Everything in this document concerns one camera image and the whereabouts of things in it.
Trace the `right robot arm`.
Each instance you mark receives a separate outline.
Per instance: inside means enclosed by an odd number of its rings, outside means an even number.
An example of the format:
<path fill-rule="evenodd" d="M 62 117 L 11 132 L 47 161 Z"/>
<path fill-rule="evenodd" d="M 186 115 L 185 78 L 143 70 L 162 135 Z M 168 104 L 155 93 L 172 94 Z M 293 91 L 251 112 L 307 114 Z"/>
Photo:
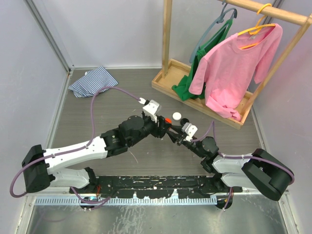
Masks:
<path fill-rule="evenodd" d="M 177 145 L 183 145 L 202 158 L 203 169 L 215 175 L 214 187 L 219 192 L 228 188 L 257 189 L 266 198 L 278 201 L 294 183 L 294 173 L 267 151 L 258 148 L 245 155 L 227 155 L 219 151 L 212 136 L 194 137 L 197 128 L 186 123 L 166 131 Z"/>

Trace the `white earbud charging case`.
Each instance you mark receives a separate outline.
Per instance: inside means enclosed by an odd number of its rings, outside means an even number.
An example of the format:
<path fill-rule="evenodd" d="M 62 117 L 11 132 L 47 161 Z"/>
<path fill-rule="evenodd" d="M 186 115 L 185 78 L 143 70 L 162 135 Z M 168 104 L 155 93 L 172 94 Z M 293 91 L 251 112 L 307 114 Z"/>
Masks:
<path fill-rule="evenodd" d="M 179 120 L 181 120 L 182 115 L 181 115 L 180 112 L 174 112 L 174 113 L 172 114 L 172 118 L 173 118 L 173 120 L 175 120 L 175 121 L 179 121 Z"/>

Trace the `wooden clothes rack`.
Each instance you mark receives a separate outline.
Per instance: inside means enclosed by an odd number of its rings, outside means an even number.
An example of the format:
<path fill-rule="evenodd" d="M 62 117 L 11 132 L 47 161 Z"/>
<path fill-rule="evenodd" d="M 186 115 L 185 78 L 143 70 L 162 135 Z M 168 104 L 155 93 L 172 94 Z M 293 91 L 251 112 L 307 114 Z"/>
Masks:
<path fill-rule="evenodd" d="M 278 60 L 274 63 L 274 65 L 271 67 L 266 78 L 258 85 L 255 92 L 251 93 L 247 91 L 245 93 L 243 99 L 241 100 L 239 106 L 237 107 L 237 111 L 241 115 L 241 121 L 236 121 L 232 118 L 222 118 L 217 113 L 209 109 L 204 104 L 204 101 L 200 99 L 189 99 L 184 102 L 184 104 L 239 130 L 244 125 L 255 99 L 259 96 L 261 91 L 267 85 L 269 80 L 273 77 L 273 75 L 278 70 L 280 65 L 290 54 L 290 52 L 293 50 L 296 44 L 300 41 L 302 36 L 308 30 L 308 28 L 311 26 L 312 17 L 296 14 L 272 6 L 266 6 L 264 4 L 252 0 L 226 0 L 224 2 L 236 7 L 240 7 L 253 12 L 259 12 L 265 16 L 300 26 L 299 30 L 293 37 L 292 41 L 285 48 L 285 50 L 280 55 Z M 172 86 L 178 84 L 182 79 L 182 77 L 190 72 L 191 67 L 180 61 L 169 58 L 172 4 L 173 2 L 171 0 L 164 1 L 162 68 L 161 71 L 152 80 L 152 87 L 178 101 L 181 101 L 178 95 L 172 90 Z"/>

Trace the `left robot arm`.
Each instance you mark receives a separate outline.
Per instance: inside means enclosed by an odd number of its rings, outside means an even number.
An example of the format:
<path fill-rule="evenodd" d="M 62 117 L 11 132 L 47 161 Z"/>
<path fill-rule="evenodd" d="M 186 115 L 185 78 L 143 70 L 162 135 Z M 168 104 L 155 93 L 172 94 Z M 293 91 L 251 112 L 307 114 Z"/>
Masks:
<path fill-rule="evenodd" d="M 129 117 L 117 128 L 91 141 L 45 150 L 41 145 L 35 145 L 21 164 L 26 192 L 37 193 L 48 187 L 75 187 L 93 193 L 98 187 L 93 170 L 73 170 L 70 166 L 120 155 L 149 135 L 163 137 L 170 127 L 171 122 L 164 117 L 143 113 Z"/>

